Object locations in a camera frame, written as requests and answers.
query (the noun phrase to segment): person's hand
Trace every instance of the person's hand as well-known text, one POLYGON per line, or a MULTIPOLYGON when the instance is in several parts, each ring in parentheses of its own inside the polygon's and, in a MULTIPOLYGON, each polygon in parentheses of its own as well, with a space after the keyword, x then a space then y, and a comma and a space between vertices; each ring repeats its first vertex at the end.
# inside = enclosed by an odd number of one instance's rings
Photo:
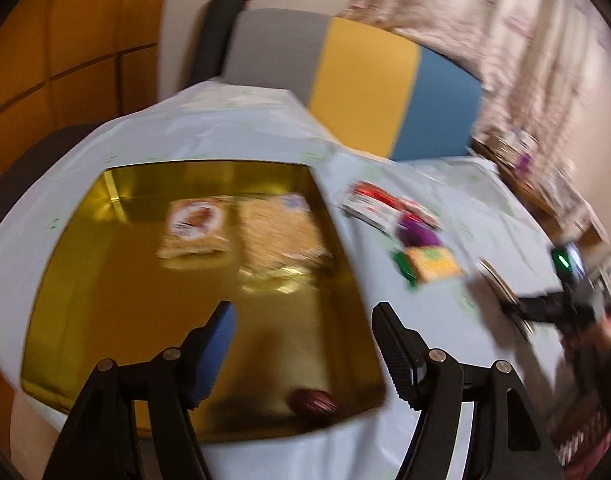
POLYGON ((611 352, 611 316, 604 317, 579 337, 564 337, 561 340, 566 360, 570 361, 578 348, 584 345, 594 345, 599 355, 607 355, 611 352))

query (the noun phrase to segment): curtain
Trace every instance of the curtain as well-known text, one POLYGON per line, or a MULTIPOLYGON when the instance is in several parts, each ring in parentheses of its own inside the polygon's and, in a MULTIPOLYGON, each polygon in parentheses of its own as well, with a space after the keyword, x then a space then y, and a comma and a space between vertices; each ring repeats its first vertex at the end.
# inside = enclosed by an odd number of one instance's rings
POLYGON ((353 0, 345 18, 449 57, 483 86, 474 139, 522 127, 538 141, 525 177, 556 170, 595 83, 607 34, 589 0, 353 0))

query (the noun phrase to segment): purple packet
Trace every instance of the purple packet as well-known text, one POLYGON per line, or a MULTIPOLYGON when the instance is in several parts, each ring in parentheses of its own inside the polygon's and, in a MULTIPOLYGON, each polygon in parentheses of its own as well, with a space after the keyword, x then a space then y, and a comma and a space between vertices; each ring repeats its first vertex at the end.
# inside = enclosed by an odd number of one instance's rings
POLYGON ((404 216, 397 229, 399 240, 406 247, 442 246, 441 240, 423 222, 404 216))

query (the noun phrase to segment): yellow snack box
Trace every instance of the yellow snack box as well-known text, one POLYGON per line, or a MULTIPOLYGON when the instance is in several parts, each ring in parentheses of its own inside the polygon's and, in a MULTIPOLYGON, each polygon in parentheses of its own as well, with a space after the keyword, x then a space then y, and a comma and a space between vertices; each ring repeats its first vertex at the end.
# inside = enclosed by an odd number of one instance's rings
POLYGON ((445 247, 408 247, 405 256, 421 282, 463 275, 452 252, 445 247))

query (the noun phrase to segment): cracker package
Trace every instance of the cracker package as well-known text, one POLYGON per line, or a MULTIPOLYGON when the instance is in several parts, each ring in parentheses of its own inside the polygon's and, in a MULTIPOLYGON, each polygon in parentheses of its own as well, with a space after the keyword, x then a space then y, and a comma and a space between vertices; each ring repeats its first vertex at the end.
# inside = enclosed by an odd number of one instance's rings
POLYGON ((319 266, 328 251, 300 194, 244 199, 239 204, 245 270, 258 274, 319 266))
POLYGON ((408 247, 405 256, 421 282, 433 282, 463 274, 452 252, 445 247, 408 247))
POLYGON ((229 251, 225 225, 229 196, 176 200, 170 203, 166 232, 156 252, 160 258, 229 251))

